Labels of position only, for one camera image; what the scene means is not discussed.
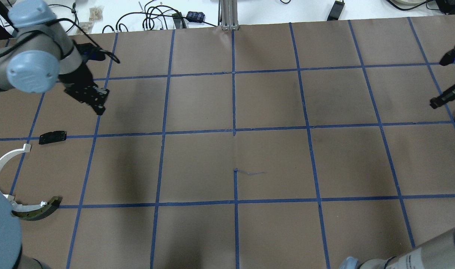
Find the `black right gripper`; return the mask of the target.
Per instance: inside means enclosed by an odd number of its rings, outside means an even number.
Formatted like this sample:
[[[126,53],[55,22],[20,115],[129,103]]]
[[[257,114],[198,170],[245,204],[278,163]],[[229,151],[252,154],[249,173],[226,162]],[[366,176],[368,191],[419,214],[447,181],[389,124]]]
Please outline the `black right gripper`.
[[[453,49],[446,52],[439,61],[441,66],[448,66],[455,62],[455,45]],[[442,92],[438,97],[434,97],[430,99],[430,106],[433,109],[437,109],[441,106],[444,106],[448,102],[452,102],[455,100],[455,84],[449,87],[447,90]]]

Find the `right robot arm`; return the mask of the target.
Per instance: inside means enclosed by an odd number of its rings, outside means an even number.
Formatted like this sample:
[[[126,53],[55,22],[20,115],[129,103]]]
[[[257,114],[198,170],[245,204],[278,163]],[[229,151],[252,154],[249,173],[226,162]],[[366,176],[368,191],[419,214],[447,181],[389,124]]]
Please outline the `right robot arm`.
[[[442,56],[439,64],[448,66],[455,62],[455,45]],[[455,100],[455,84],[438,97],[430,99],[430,106],[437,109]],[[369,259],[359,262],[347,257],[339,269],[455,269],[455,227],[413,248],[410,252],[389,259]]]

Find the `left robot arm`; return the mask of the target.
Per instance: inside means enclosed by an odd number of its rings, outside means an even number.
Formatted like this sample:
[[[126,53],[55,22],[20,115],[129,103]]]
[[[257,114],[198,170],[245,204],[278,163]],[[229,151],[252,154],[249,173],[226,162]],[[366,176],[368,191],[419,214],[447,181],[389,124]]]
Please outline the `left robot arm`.
[[[65,93],[77,102],[87,104],[101,116],[109,90],[98,87],[86,65],[89,60],[119,59],[90,38],[78,44],[64,31],[55,13],[43,0],[24,0],[8,11],[17,31],[16,42],[0,49],[0,93],[17,89],[26,93],[45,93],[57,81]],[[12,158],[31,151],[21,148],[0,157],[0,172]],[[14,196],[0,190],[0,269],[48,269],[38,259],[23,254],[21,221],[39,221],[60,206],[61,197],[34,205],[17,203]]]

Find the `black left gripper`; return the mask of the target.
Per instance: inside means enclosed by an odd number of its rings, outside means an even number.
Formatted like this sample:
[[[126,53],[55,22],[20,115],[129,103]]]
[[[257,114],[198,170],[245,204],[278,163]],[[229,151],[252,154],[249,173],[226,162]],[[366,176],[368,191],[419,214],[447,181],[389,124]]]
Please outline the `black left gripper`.
[[[93,75],[86,63],[82,62],[73,72],[60,74],[59,80],[65,86],[66,94],[79,103],[90,106],[97,115],[103,115],[109,90],[99,87],[94,82]]]

